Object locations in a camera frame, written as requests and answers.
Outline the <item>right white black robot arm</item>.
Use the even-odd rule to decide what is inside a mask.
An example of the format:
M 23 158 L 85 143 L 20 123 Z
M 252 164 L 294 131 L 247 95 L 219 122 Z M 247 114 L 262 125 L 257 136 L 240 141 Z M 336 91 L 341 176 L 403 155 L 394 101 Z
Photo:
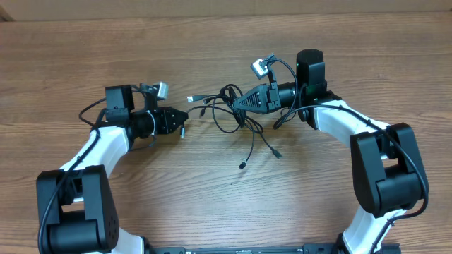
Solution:
M 323 52 L 304 49 L 297 54 L 294 82 L 277 82 L 271 54 L 251 69 L 269 82 L 232 102 L 232 109 L 269 114 L 286 108 L 313 129 L 349 147 L 352 182 L 359 203 L 356 214 L 335 243 L 305 244 L 303 253 L 400 253 L 398 244 L 383 243 L 396 221 L 421 215 L 429 202 L 429 184 L 413 129 L 390 125 L 352 109 L 327 88 Z

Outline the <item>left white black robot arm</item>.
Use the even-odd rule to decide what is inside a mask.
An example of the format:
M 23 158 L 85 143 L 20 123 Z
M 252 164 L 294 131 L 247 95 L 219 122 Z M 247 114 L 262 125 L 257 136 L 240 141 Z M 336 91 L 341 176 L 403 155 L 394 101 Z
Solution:
M 186 112 L 158 105 L 168 90 L 164 82 L 106 87 L 87 143 L 36 179 L 40 253 L 154 253 L 145 237 L 119 226 L 108 178 L 135 139 L 183 129 Z

